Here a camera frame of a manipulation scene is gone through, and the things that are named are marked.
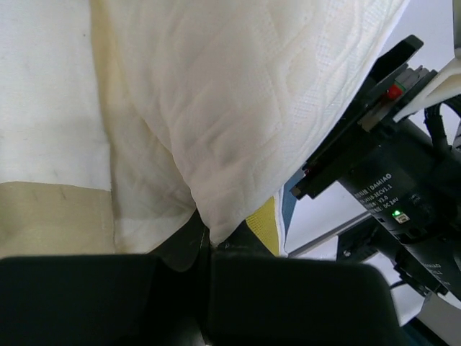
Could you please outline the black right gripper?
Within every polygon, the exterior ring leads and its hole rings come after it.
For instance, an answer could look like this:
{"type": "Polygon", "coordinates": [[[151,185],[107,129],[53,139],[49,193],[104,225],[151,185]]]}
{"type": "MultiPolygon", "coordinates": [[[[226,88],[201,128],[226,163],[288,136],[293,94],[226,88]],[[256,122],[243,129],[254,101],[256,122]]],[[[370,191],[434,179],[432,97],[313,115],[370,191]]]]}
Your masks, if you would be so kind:
{"type": "Polygon", "coordinates": [[[391,258],[420,294],[459,297],[460,142],[448,143],[440,105],[425,109],[424,129],[403,114],[437,74],[409,67],[422,45],[409,35],[375,61],[292,194],[339,183],[374,219],[358,244],[391,258]]]}

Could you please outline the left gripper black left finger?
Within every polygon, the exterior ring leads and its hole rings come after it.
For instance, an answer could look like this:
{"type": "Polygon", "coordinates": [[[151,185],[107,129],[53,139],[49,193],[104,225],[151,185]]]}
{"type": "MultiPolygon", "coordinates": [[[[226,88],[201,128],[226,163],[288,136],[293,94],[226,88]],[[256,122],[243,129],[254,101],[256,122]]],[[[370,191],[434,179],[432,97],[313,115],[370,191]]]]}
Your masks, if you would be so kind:
{"type": "Polygon", "coordinates": [[[147,254],[1,261],[3,345],[203,345],[193,267],[200,215],[147,254]]]}

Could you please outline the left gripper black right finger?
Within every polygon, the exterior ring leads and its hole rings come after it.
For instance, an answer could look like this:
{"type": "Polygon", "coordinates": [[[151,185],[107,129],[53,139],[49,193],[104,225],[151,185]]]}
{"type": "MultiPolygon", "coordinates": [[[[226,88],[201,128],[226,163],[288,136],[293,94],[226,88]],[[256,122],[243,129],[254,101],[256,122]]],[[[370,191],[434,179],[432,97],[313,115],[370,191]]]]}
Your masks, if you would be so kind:
{"type": "Polygon", "coordinates": [[[207,245],[210,345],[400,345],[390,289],[369,265],[207,245]]]}

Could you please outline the blue beige plaid pillowcase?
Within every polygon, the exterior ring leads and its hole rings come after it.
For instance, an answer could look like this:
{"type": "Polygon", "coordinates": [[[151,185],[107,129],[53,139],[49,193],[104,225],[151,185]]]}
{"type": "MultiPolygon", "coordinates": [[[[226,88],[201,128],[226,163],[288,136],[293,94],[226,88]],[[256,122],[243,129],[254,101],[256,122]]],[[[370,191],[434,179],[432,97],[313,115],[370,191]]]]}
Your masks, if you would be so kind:
{"type": "MultiPolygon", "coordinates": [[[[1,3],[1,255],[113,254],[91,1],[1,3]]],[[[279,254],[278,192],[243,223],[279,254]]]]}

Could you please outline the cream pillow with duck patch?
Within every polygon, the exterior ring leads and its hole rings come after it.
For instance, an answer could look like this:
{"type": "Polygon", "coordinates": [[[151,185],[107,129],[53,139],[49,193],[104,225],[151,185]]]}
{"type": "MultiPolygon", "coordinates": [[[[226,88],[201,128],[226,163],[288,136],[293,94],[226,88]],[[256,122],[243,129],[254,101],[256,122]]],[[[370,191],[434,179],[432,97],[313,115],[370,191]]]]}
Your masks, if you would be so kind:
{"type": "Polygon", "coordinates": [[[115,244],[149,252],[198,212],[213,244],[337,123],[406,1],[92,1],[115,244]]]}

